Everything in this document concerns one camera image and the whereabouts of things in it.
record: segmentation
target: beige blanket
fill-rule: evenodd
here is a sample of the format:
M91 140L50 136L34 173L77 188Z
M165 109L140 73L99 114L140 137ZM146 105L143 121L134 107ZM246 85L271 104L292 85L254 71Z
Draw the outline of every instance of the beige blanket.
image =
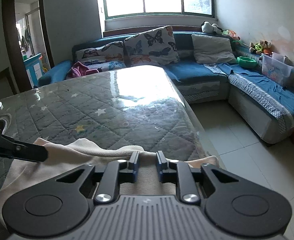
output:
M176 193L174 184L162 184L158 181L155 165L156 154L145 152L140 146L124 146L118 150L104 150L85 138L78 139L66 146L50 143L41 138L38 138L34 143L46 147L48 158L42 163L21 160L14 160L12 162L3 187L0 189L0 220L4 226L2 207L5 201L16 192L58 176L84 163L106 165L108 162L117 159L128 160L135 150L139 151L140 154L138 180L135 184L122 184L120 193L136 195L168 195ZM203 163L219 165L215 156L187 163L197 168Z

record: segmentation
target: blue blanket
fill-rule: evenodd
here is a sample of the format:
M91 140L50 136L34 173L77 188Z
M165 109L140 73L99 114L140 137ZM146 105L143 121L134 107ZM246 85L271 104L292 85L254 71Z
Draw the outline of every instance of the blue blanket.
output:
M199 65L194 58L184 58L178 63L168 64L163 68L176 86L212 81L228 82L224 73L223 75L213 73L203 65Z
M225 73L229 82L247 93L279 121L280 132L294 127L294 88L284 89L258 72L239 65L205 65L213 73Z

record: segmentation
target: blue cabinet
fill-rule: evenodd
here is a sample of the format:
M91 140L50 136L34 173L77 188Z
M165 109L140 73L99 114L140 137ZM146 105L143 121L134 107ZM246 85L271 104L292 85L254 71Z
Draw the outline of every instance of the blue cabinet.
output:
M41 59L42 54L39 53L27 60L24 60L26 72L33 88L38 86L38 79L44 75L43 63Z

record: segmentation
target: sofa armrest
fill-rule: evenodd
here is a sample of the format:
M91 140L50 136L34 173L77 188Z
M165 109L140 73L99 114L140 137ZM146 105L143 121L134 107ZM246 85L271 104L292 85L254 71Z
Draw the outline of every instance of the sofa armrest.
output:
M59 81L63 81L66 79L67 72L72 67L72 61L71 60L65 60L49 71L45 73L42 77L38 80L38 86L45 86L48 84L56 83Z

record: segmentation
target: metal screw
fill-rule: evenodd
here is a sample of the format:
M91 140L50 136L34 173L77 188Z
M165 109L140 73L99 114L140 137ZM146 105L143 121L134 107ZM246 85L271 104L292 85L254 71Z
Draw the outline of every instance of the metal screw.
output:
M186 194L182 197L182 199L186 202L193 203L199 200L199 197L195 194Z
M110 201L111 200L111 196L108 195L108 194L98 194L96 196L96 200L98 200L99 202L107 202L107 201Z

